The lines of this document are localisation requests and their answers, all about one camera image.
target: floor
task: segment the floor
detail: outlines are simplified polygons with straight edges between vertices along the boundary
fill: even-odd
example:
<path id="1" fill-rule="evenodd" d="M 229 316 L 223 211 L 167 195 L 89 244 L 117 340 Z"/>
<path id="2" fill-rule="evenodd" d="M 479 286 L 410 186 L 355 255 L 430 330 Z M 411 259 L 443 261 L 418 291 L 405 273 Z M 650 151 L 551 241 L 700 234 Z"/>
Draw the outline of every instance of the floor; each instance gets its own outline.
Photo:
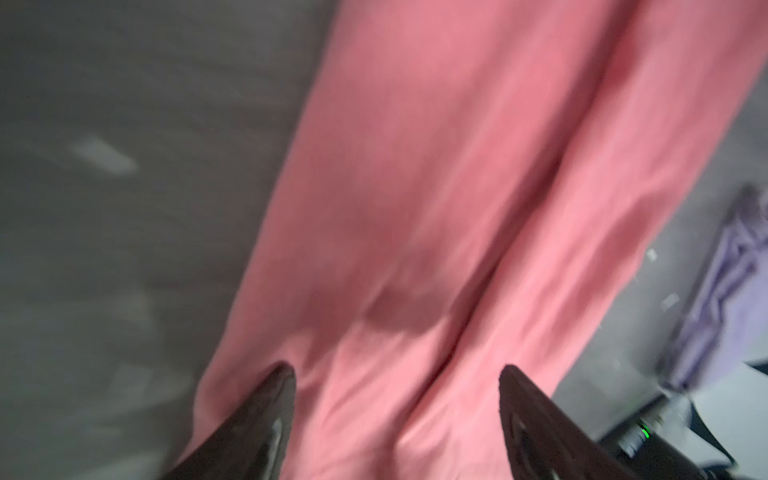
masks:
<path id="1" fill-rule="evenodd" d="M 333 6 L 4 7 L 0 477 L 152 478 L 177 455 Z M 768 183 L 766 126 L 768 78 L 555 394 L 591 435 L 650 394 L 728 203 Z"/>

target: purple fabric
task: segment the purple fabric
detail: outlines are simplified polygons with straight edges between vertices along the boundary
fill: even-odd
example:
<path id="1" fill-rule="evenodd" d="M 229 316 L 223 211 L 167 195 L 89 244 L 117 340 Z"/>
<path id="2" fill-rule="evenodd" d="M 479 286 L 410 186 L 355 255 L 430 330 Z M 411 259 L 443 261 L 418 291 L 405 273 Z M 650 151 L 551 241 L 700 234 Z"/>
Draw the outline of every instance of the purple fabric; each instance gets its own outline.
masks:
<path id="1" fill-rule="evenodd" d="M 667 352 L 667 388 L 725 376 L 768 327 L 768 190 L 742 194 Z"/>

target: pink sweatpants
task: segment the pink sweatpants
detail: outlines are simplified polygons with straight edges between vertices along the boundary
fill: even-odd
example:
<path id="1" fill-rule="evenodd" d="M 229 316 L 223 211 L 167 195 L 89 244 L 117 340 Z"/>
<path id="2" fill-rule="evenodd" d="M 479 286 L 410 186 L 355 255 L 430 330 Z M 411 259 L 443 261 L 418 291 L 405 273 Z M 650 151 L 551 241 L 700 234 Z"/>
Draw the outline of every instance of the pink sweatpants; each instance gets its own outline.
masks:
<path id="1" fill-rule="evenodd" d="M 282 478 L 510 478 L 503 365 L 554 391 L 767 51 L 765 0 L 342 1 L 187 453 L 285 360 Z"/>

